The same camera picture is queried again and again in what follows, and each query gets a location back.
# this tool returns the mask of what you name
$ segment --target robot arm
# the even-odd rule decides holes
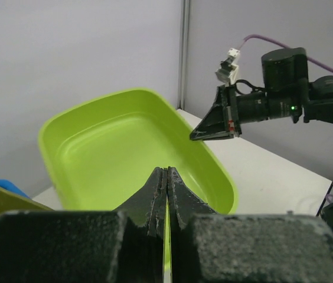
[[[225,85],[217,88],[215,102],[202,122],[190,134],[191,140],[231,139],[241,135],[241,124],[290,116],[294,123],[320,120],[333,124],[333,75],[310,83],[306,51],[280,49],[262,57],[264,87],[238,80],[228,83],[233,57],[228,56],[216,72]],[[238,83],[252,92],[239,95]]]

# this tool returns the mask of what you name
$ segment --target blue object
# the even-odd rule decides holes
[[[0,179],[0,187],[5,190],[8,190],[12,193],[16,193],[20,196],[23,196],[23,197],[29,199],[29,197],[23,191],[21,191],[15,184],[13,184],[11,181],[8,181],[5,179]]]

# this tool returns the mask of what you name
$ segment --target gray wall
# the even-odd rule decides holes
[[[0,178],[50,185],[42,124],[73,105],[148,87],[177,106],[181,0],[0,0]]]
[[[199,117],[214,100],[219,62],[246,35],[262,34],[305,47],[308,55],[333,66],[333,0],[194,0],[190,15],[185,109]],[[274,49],[270,43],[248,41],[241,49],[241,78],[262,85],[260,57]],[[327,74],[309,64],[311,81]],[[245,139],[333,178],[333,125],[293,125],[291,119],[280,119],[246,124],[243,133]]]

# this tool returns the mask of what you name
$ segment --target white table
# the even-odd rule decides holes
[[[195,127],[201,119],[178,110]],[[316,215],[331,181],[241,138],[208,141],[234,180],[239,192],[236,213]],[[62,209],[53,188],[34,198],[52,209]]]

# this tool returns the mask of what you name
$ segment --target lime green plastic tub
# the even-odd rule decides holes
[[[66,209],[112,210],[155,167],[176,167],[186,185],[220,213],[234,212],[234,183],[208,147],[160,95],[132,89],[73,107],[45,123],[39,144]],[[169,244],[166,231],[166,244]],[[165,261],[169,261],[166,247]]]

